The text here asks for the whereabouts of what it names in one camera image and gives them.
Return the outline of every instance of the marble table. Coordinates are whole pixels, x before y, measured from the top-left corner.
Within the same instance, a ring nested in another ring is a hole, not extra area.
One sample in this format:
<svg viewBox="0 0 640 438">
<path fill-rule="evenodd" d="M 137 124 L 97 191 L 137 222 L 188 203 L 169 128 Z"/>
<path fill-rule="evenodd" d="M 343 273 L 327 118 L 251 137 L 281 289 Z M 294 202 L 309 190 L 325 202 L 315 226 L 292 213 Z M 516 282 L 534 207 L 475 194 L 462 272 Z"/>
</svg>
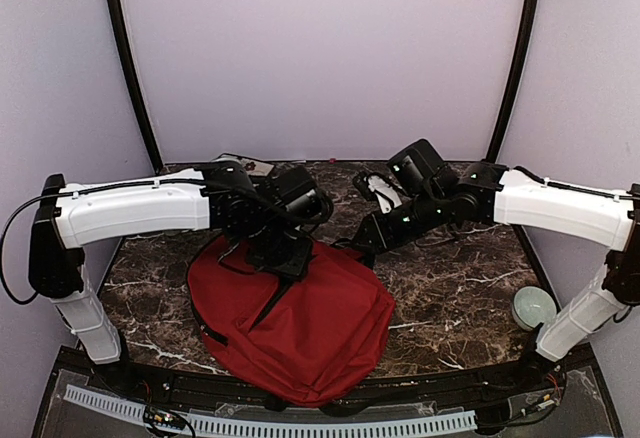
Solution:
<svg viewBox="0 0 640 438">
<path fill-rule="evenodd" d="M 306 164 L 335 203 L 315 237 L 351 237 L 375 209 L 351 185 L 360 170 L 388 174 L 379 162 Z M 463 163 L 452 164 L 458 171 Z M 169 167 L 177 171 L 186 166 Z M 208 354 L 189 306 L 186 271 L 215 232 L 127 238 L 101 291 L 113 323 L 139 363 L 226 374 Z M 386 352 L 372 377 L 401 377 L 504 363 L 518 358 L 527 334 L 511 317 L 518 289 L 539 285 L 509 226 L 446 228 L 381 255 L 374 271 L 397 301 Z"/>
</svg>

